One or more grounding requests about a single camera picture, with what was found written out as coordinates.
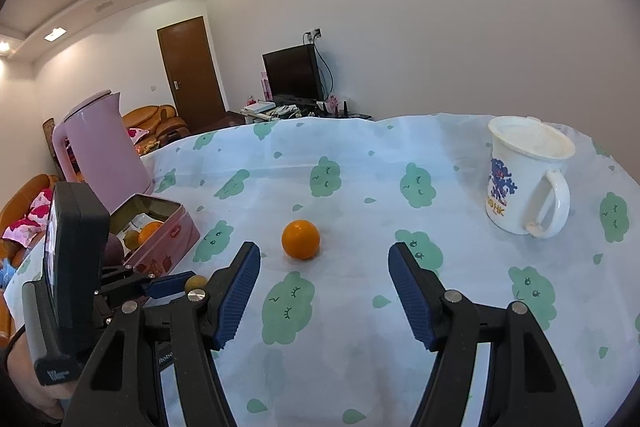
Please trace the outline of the left human hand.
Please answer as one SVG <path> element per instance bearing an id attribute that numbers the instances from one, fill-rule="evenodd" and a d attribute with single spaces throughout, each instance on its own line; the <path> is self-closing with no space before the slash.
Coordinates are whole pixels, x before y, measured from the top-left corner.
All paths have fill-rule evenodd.
<path id="1" fill-rule="evenodd" d="M 22 401 L 31 407 L 36 418 L 44 421 L 62 421 L 62 403 L 73 398 L 77 381 L 43 386 L 35 373 L 25 333 L 15 334 L 10 342 L 4 367 Z"/>

